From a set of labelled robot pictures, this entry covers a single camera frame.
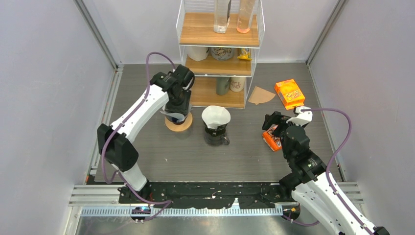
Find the blue plastic funnel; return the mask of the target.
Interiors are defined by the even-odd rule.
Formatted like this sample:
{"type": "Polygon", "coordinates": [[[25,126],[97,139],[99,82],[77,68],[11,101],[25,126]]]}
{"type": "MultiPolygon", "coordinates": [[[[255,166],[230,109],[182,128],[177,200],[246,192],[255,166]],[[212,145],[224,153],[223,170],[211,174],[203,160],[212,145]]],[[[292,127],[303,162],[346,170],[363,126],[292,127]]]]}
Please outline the blue plastic funnel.
{"type": "Polygon", "coordinates": [[[172,117],[172,116],[166,116],[167,120],[175,125],[181,125],[186,121],[187,117],[183,117],[183,118],[176,118],[176,117],[172,117]]]}

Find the brown tape roll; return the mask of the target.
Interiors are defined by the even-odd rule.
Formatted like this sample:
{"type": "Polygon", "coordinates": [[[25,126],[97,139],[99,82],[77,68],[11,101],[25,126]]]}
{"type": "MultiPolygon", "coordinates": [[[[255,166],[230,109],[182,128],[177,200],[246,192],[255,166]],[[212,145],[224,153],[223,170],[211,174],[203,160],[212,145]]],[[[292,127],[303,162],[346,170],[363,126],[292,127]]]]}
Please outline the brown tape roll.
{"type": "Polygon", "coordinates": [[[193,115],[192,113],[189,113],[187,115],[187,118],[182,124],[174,124],[173,122],[169,121],[167,117],[164,118],[164,122],[166,127],[173,132],[184,132],[187,131],[192,123],[193,123],[193,115]]]}

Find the white paper coffee filter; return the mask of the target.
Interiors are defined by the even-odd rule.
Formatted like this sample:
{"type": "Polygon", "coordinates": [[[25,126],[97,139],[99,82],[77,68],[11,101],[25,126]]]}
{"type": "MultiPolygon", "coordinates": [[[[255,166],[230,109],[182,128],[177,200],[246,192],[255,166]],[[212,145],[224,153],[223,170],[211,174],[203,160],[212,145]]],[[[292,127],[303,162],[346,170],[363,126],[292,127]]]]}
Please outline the white paper coffee filter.
{"type": "Polygon", "coordinates": [[[229,111],[216,105],[206,107],[202,111],[201,117],[208,129],[217,129],[219,126],[228,124],[231,120],[229,111]]]}

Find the dark green coffee dripper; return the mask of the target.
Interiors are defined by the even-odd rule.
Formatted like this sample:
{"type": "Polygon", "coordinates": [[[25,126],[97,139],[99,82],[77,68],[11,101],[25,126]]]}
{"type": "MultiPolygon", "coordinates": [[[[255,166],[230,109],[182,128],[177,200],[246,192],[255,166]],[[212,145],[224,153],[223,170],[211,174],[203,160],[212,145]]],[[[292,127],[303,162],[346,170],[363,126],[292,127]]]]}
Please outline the dark green coffee dripper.
{"type": "Polygon", "coordinates": [[[226,126],[227,126],[226,124],[220,125],[216,127],[215,129],[208,128],[207,126],[205,126],[205,132],[212,137],[221,136],[226,133],[226,126]]]}

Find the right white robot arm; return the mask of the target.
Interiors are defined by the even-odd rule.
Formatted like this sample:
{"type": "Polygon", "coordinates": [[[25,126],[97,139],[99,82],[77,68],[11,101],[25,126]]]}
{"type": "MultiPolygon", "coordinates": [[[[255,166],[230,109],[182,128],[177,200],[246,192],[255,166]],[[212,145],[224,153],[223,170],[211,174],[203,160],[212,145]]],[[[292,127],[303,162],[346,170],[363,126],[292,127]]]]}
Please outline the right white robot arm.
{"type": "Polygon", "coordinates": [[[310,148],[305,126],[313,109],[294,109],[289,117],[275,111],[266,115],[262,130],[271,132],[281,143],[291,173],[279,181],[279,194],[307,209],[332,235],[387,235],[385,227],[375,226],[347,198],[329,168],[310,148]]]}

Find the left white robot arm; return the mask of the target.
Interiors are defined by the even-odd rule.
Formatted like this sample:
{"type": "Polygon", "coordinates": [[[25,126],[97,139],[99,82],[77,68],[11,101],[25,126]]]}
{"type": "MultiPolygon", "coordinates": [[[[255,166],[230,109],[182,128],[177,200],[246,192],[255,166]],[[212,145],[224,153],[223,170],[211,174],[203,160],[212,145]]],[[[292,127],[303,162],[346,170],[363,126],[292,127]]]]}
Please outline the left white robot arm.
{"type": "Polygon", "coordinates": [[[169,73],[155,74],[145,92],[126,113],[110,125],[101,124],[97,129],[101,158],[132,187],[131,196],[139,203],[149,199],[150,189],[145,186],[147,178],[139,168],[139,153],[133,142],[157,111],[174,125],[187,121],[194,78],[194,73],[183,65],[169,73]]]}

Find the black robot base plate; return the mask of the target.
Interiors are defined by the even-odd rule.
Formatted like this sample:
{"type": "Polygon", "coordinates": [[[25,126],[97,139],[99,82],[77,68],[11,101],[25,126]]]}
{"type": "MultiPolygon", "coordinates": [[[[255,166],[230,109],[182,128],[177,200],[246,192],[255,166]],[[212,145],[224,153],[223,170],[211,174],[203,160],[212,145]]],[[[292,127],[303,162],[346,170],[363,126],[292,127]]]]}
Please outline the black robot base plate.
{"type": "Polygon", "coordinates": [[[141,196],[160,209],[170,200],[171,209],[229,209],[235,202],[241,209],[270,209],[283,203],[282,213],[291,219],[301,211],[280,185],[270,182],[148,182],[137,194],[127,186],[117,190],[121,204],[141,203],[141,196]]]}

